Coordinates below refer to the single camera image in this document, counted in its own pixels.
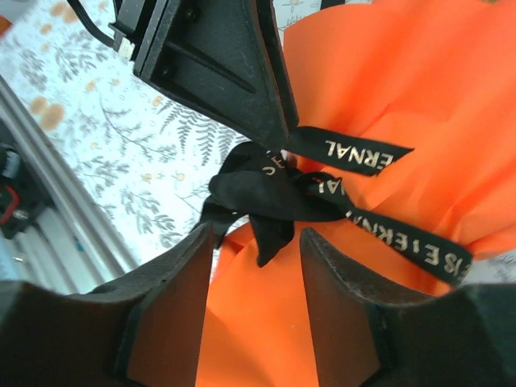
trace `black satin ribbon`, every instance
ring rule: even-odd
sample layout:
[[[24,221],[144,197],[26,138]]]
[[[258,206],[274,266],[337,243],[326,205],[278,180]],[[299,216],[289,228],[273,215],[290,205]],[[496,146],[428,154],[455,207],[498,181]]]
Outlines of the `black satin ribbon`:
[[[200,223],[214,225],[220,246],[229,227],[248,214],[260,267],[292,240],[294,221],[345,218],[450,285],[462,281],[472,261],[466,249],[448,239],[356,208],[340,179],[328,173],[302,173],[290,168],[280,153],[268,152],[254,143],[240,144],[231,151],[218,175],[211,179],[209,190]]]

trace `knot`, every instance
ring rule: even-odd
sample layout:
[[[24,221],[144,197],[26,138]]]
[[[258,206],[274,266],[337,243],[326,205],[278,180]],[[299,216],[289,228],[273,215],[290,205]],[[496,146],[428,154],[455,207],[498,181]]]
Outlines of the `knot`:
[[[458,285],[472,255],[452,241],[409,224],[355,207],[340,178],[303,173],[279,152],[254,143],[237,145],[209,184],[211,195],[199,223],[213,223],[219,247],[229,227],[249,216],[265,266],[294,236],[294,221],[349,219],[441,281]]]

